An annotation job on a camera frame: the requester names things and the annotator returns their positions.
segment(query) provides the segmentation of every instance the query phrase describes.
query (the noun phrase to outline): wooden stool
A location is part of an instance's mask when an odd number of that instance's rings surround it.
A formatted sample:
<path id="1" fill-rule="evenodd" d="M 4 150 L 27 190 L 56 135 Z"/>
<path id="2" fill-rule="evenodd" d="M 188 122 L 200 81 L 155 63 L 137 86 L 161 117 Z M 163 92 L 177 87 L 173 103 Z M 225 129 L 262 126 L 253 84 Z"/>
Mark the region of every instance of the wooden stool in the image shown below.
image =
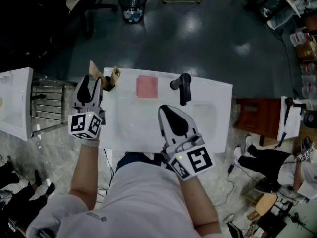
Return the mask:
<path id="1" fill-rule="evenodd" d="M 234 127 L 264 137 L 277 139 L 281 99 L 237 99 L 241 105 Z"/>

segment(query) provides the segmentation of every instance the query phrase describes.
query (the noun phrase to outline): floor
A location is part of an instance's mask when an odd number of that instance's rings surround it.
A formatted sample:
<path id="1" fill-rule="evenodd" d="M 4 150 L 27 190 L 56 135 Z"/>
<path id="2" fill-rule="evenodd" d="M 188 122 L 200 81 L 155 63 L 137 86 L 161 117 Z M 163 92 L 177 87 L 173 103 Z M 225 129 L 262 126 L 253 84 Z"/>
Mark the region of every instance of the floor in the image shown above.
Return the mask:
<path id="1" fill-rule="evenodd" d="M 79 19 L 73 21 L 41 73 L 79 81 L 93 60 L 101 71 L 118 66 L 187 72 L 230 83 L 236 97 L 293 96 L 284 46 L 267 25 L 243 9 L 245 4 L 246 0 L 203 0 L 200 5 L 148 0 L 144 20 L 138 24 L 124 22 L 120 9 L 87 12 L 87 18 L 94 18 L 92 38 L 84 38 Z M 300 70 L 289 41 L 294 28 L 289 22 L 282 37 L 300 93 Z"/>
<path id="2" fill-rule="evenodd" d="M 73 87 L 67 87 L 65 92 L 65 114 L 69 114 L 70 98 L 74 91 Z M 247 176 L 240 168 L 235 167 L 230 174 L 229 180 L 235 183 L 232 193 L 232 184 L 227 182 L 227 170 L 233 164 L 233 150 L 237 145 L 245 147 L 245 137 L 247 133 L 233 128 L 233 124 L 239 116 L 239 105 L 232 101 L 231 117 L 229 125 L 229 133 L 227 146 L 224 153 L 216 154 L 216 167 L 199 175 L 208 196 L 213 204 L 217 206 L 219 219 L 221 220 L 221 228 L 225 237 L 230 237 L 226 224 L 222 221 L 227 215 L 234 213 L 236 215 L 233 223 L 246 232 L 250 222 L 247 220 L 247 215 L 254 209 L 250 202 L 246 201 L 241 194 L 247 193 L 251 197 L 257 197 L 259 194 L 253 190 L 255 183 Z M 43 122 L 42 119 L 32 118 L 34 129 L 40 129 L 47 125 L 52 125 L 51 122 Z M 259 136 L 253 135 L 255 145 L 259 141 Z M 34 198 L 44 194 L 46 188 L 51 182 L 56 185 L 55 194 L 66 194 L 69 191 L 71 177 L 76 165 L 80 143 L 77 139 L 68 135 L 67 127 L 54 130 L 37 136 L 25 142 L 14 136 L 0 131 L 1 155 L 6 161 L 9 155 L 14 163 L 15 168 L 23 174 L 19 184 L 7 186 L 5 189 L 12 190 L 14 193 L 25 187 L 30 181 L 34 182 L 34 170 L 40 172 L 44 185 L 40 187 Z M 281 150 L 291 152 L 291 142 L 284 142 Z M 115 169 L 117 162 L 124 156 L 124 152 L 115 150 L 106 150 L 109 162 Z M 106 159 L 103 149 L 99 150 L 99 167 L 98 167 L 98 185 L 103 188 L 108 188 L 108 183 L 111 178 L 110 167 Z M 248 175 L 254 179 L 259 179 L 261 175 L 247 170 Z M 98 196 L 98 201 L 102 201 L 102 197 Z"/>

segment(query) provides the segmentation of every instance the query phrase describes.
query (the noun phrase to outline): black pants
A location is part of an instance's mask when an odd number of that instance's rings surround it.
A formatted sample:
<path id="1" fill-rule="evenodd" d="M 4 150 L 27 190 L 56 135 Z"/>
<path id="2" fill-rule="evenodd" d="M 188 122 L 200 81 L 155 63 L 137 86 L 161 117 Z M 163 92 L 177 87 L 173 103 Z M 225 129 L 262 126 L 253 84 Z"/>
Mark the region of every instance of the black pants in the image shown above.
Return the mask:
<path id="1" fill-rule="evenodd" d="M 161 166 L 161 163 L 164 162 L 166 163 L 166 168 L 174 172 L 174 169 L 170 166 L 170 164 L 166 162 L 162 154 L 160 153 L 154 154 L 154 159 L 151 160 L 147 156 L 145 156 L 143 153 L 137 153 L 137 152 L 126 152 L 124 157 L 121 160 L 119 160 L 115 171 L 117 172 L 118 169 L 132 162 L 144 162 L 144 163 L 152 164 L 155 166 Z"/>
<path id="2" fill-rule="evenodd" d="M 5 164 L 0 167 L 0 189 L 11 183 L 19 182 L 19 177 L 13 171 L 12 165 Z"/>
<path id="3" fill-rule="evenodd" d="M 29 224 L 47 203 L 45 196 L 40 196 L 38 199 L 30 201 L 34 193 L 33 187 L 29 184 L 13 195 L 12 199 L 4 208 L 5 215 L 16 220 L 18 226 L 24 229 L 27 229 Z"/>
<path id="4" fill-rule="evenodd" d="M 251 145 L 248 152 L 254 156 L 239 158 L 241 166 L 251 169 L 256 172 L 260 172 L 273 181 L 277 181 L 279 170 L 289 153 L 276 151 L 276 150 L 258 150 L 254 145 Z"/>

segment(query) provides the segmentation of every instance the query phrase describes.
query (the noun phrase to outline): trash can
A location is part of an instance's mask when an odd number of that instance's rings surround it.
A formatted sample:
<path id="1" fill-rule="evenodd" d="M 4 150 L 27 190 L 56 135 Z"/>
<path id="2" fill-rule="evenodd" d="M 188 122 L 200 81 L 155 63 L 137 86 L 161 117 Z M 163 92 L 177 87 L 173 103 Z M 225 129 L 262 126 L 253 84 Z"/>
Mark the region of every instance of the trash can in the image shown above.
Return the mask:
<path id="1" fill-rule="evenodd" d="M 119 0 L 123 18 L 126 22 L 140 22 L 144 15 L 147 0 Z"/>

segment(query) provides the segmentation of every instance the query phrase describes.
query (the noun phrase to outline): red cloth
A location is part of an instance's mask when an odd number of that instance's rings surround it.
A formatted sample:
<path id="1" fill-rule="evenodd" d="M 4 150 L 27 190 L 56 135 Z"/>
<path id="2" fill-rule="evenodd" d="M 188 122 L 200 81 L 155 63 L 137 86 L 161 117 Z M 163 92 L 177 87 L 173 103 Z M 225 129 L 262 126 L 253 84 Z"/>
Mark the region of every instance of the red cloth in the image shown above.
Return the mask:
<path id="1" fill-rule="evenodd" d="M 139 76 L 137 78 L 137 96 L 139 98 L 158 98 L 158 78 Z"/>

